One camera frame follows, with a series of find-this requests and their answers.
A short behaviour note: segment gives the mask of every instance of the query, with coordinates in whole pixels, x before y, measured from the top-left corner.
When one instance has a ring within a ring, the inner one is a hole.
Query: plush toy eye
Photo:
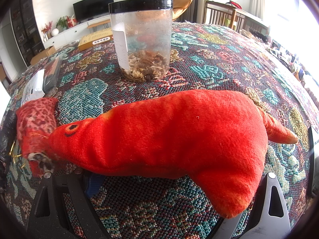
[[[64,135],[65,135],[66,137],[70,137],[70,136],[74,135],[74,134],[76,133],[78,127],[79,127],[79,125],[76,125],[76,124],[72,124],[72,125],[70,125],[70,126],[67,126],[67,127],[65,128],[65,133],[64,133]]]

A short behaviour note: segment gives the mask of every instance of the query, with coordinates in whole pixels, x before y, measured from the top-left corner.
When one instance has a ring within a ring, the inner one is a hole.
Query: flat screen tv
[[[108,4],[114,0],[82,0],[73,4],[75,18],[83,21],[108,13]]]

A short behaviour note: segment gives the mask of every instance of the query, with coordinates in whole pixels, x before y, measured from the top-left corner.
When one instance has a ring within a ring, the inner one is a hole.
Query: orange chair
[[[189,7],[192,0],[173,0],[173,20],[181,16]]]

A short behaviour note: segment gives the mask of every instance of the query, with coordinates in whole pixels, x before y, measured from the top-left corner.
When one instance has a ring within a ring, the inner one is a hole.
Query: black phone
[[[310,126],[308,129],[309,134],[309,183],[308,195],[315,197],[319,193],[319,134]]]

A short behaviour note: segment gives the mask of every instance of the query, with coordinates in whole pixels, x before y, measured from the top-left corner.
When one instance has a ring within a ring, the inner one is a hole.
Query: white sphere
[[[56,36],[59,34],[59,30],[57,28],[54,28],[52,31],[51,31],[51,35],[52,37]]]

